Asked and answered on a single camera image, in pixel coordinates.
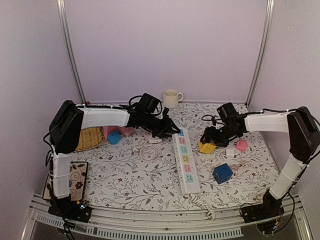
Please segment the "white power strip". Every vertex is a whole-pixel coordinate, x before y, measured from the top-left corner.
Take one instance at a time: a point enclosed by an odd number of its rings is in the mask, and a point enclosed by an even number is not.
[[[172,140],[181,191],[183,195],[198,194],[201,189],[188,130],[184,127],[179,127],[179,129],[181,132],[173,134]]]

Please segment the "yellow block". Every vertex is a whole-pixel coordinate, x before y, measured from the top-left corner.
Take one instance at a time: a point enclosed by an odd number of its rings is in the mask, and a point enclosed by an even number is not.
[[[200,153],[210,154],[213,152],[213,150],[216,149],[217,146],[213,143],[202,144],[201,141],[199,141],[198,147],[199,147]]]

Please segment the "pink cube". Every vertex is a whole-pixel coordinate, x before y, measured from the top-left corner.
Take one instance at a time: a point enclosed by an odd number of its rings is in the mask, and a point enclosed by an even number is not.
[[[235,148],[240,152],[245,152],[248,148],[248,143],[245,140],[239,139]]]
[[[103,127],[103,135],[104,139],[108,140],[108,135],[113,132],[114,130],[117,130],[117,126],[104,126]]]
[[[122,135],[129,136],[135,133],[135,129],[133,127],[118,127],[118,132]]]

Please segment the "blue cube with dot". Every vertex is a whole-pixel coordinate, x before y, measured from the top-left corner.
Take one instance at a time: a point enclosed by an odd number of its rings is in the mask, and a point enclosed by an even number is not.
[[[113,131],[113,132],[110,132],[107,138],[111,144],[116,144],[117,142],[120,141],[121,135],[117,131]]]
[[[215,178],[215,180],[218,184],[222,184],[222,183],[228,181],[232,177],[233,174],[234,173],[232,172],[232,170],[230,169],[230,167],[226,163],[222,164],[220,166],[217,166],[213,170],[213,177]]]

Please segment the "coffee mug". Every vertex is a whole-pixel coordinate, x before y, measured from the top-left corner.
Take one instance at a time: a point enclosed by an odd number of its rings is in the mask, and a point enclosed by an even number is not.
[[[184,99],[182,92],[177,92],[173,89],[168,89],[163,92],[163,106],[165,108],[174,108]]]

